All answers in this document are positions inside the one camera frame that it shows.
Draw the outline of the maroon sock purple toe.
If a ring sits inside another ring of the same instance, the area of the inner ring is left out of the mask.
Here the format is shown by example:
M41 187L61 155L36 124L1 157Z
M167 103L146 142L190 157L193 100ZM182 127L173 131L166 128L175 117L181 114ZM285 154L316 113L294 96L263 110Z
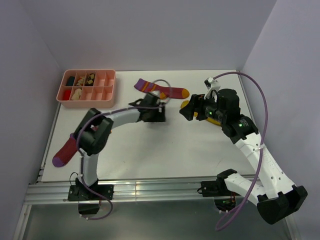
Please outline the maroon sock purple toe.
M76 139L71 133L69 139L63 145L63 147L52 158L52 164L56 168L65 166L73 158L77 151Z

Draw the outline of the brown yellow argyle sock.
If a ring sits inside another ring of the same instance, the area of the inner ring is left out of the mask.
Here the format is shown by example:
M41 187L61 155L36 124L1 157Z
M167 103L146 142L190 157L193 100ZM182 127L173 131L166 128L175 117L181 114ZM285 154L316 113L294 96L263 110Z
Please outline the brown yellow argyle sock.
M95 82L96 75L94 73L89 74L85 79L85 86L93 86Z

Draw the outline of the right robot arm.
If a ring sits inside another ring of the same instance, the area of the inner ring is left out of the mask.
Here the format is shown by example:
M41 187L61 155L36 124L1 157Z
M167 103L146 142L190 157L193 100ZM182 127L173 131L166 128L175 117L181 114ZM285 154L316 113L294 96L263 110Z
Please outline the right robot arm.
M283 172L262 142L262 135L252 119L241 114L237 92L226 88L215 94L193 94L180 114L188 121L213 119L219 122L223 133L243 153L261 181L258 185L236 170L228 169L217 175L217 191L222 195L234 192L247 196L270 225L298 211L308 196L305 187L297 186Z

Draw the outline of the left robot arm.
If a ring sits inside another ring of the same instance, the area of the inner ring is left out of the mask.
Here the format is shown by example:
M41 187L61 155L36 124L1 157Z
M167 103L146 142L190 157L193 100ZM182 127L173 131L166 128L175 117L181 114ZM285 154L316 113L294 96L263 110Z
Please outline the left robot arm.
M80 154L80 173L77 181L81 184L79 194L91 200L98 193L98 158L105 148L112 130L131 123L162 123L166 121L165 102L153 93L131 102L127 107L108 112L91 108L74 132L76 148Z

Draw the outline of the yellow patterned sock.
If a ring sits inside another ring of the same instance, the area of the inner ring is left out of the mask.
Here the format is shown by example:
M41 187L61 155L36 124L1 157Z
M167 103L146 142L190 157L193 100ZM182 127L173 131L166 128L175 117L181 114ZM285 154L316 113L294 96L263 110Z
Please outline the yellow patterned sock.
M180 108L181 108L181 109L184 108L188 103L189 103L189 100L184 100L184 101L181 103ZM197 116L198 116L198 113L197 113L197 112L194 112L194 117L196 118ZM214 119L212 119L212 118L207 118L206 121L207 121L207 122L210 122L210 123L212 123L212 124L214 124L214 125L217 125L217 126L220 126L220 125L221 125L218 121L216 121L216 120L214 120Z

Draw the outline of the maroon purple striped sock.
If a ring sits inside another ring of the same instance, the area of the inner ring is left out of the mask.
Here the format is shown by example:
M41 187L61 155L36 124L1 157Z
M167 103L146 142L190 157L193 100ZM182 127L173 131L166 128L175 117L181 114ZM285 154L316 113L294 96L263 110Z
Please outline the maroon purple striped sock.
M134 88L142 93L158 91L161 100L164 100L167 97L171 99L187 99L190 96L189 91L185 88L160 86L142 78L137 81Z

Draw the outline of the pink compartment organizer box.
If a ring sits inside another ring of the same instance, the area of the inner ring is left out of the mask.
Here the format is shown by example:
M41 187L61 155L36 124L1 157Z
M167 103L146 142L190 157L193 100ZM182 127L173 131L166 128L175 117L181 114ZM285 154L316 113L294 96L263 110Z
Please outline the pink compartment organizer box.
M76 86L80 76L95 74L93 86ZM74 76L73 86L66 86L66 82L70 76ZM56 100L65 108L70 109L110 109L115 105L116 96L116 71L113 69L69 69L63 74ZM71 89L70 98L63 101L65 90ZM81 89L80 100L71 100L75 89Z

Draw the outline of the cream white rolled sock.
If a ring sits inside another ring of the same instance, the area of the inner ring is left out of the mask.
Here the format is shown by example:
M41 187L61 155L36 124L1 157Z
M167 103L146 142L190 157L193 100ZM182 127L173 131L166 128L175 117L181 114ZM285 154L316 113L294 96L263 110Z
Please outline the cream white rolled sock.
M74 90L74 93L71 97L72 101L79 101L81 98L81 94L82 94L82 89L81 88L77 88Z

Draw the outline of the cream orange argyle rolled sock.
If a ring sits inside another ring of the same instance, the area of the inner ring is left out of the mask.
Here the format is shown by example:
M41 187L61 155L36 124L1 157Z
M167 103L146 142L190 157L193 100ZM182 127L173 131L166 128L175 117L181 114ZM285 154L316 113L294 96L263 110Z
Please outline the cream orange argyle rolled sock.
M77 80L77 83L75 84L76 86L83 86L86 80L86 76L80 76L79 79Z

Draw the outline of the dark teal rolled sock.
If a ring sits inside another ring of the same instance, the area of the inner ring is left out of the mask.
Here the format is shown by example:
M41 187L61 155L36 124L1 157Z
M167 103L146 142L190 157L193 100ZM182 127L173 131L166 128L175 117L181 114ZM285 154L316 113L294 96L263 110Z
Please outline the dark teal rolled sock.
M74 81L75 81L75 77L74 76L70 76L66 82L66 86L70 87L74 85Z

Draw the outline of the red rolled sock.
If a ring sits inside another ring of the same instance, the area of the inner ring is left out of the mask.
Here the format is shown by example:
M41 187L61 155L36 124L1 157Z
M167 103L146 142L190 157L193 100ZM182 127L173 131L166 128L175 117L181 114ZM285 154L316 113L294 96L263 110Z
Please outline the red rolled sock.
M70 99L71 92L72 92L71 89L66 89L63 93L62 100L68 101Z

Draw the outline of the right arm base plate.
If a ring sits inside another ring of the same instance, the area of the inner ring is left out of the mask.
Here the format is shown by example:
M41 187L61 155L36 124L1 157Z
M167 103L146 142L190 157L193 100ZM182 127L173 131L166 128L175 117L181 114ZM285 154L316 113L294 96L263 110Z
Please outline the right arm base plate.
M220 189L216 180L202 181L197 193L206 197L222 197L225 193Z

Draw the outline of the aluminium front rail frame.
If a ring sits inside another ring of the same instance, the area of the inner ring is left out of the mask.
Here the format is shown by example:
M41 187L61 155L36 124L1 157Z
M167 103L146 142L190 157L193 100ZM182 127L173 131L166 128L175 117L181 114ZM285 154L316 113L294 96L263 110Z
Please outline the aluminium front rail frame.
M200 200L197 193L203 181L212 177L176 177L154 179L102 180L100 185L113 185L113 203ZM69 204L69 182L39 182L28 186L25 205Z

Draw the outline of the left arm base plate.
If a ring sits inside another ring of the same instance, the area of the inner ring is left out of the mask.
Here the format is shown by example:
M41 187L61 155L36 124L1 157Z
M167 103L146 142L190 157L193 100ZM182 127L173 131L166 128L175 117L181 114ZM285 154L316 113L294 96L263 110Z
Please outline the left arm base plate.
M108 200L113 199L114 185L112 184L98 184L93 188L93 191L106 197ZM83 185L71 185L67 200L69 202L78 201L98 201L103 198L87 190Z

